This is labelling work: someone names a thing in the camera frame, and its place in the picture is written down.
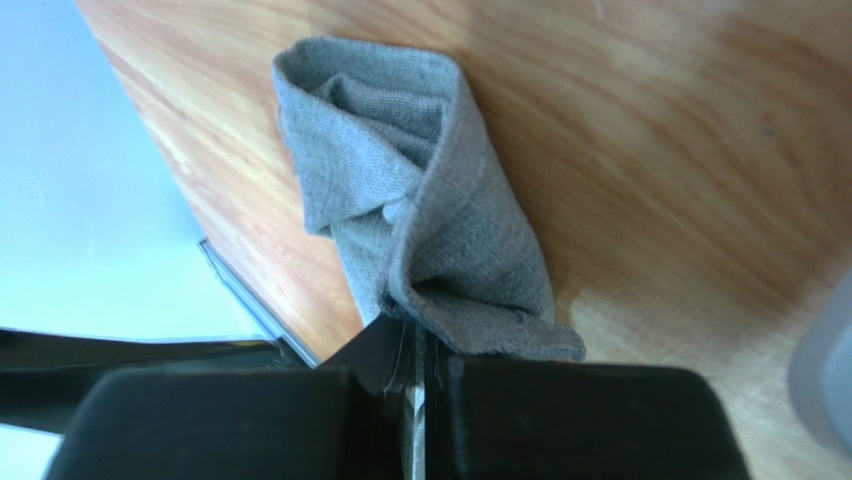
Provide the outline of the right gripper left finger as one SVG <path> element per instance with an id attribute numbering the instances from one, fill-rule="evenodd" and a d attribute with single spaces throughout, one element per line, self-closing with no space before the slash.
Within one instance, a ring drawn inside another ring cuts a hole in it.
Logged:
<path id="1" fill-rule="evenodd" d="M 381 316 L 334 355 L 322 370 L 347 373 L 343 479 L 414 479 L 416 327 Z"/>

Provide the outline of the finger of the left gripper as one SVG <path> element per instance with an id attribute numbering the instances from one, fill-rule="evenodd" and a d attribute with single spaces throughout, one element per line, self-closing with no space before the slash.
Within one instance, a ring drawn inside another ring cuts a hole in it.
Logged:
<path id="1" fill-rule="evenodd" d="M 118 371 L 306 366 L 282 341 L 140 343 L 3 330 L 1 423 L 63 433 L 94 385 Z"/>

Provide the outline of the grey cloth napkin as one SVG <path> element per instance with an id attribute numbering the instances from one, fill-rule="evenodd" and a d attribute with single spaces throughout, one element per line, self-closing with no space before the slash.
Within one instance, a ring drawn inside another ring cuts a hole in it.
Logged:
<path id="1" fill-rule="evenodd" d="M 334 242 L 365 323 L 410 319 L 466 354 L 583 359 L 454 60 L 312 37 L 271 73 L 305 229 Z"/>

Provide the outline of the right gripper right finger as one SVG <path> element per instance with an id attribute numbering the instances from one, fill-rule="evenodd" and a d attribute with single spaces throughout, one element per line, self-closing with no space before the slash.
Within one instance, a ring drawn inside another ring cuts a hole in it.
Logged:
<path id="1" fill-rule="evenodd" d="M 426 479 L 465 479 L 466 406 L 459 373 L 464 362 L 437 337 L 426 334 Z"/>

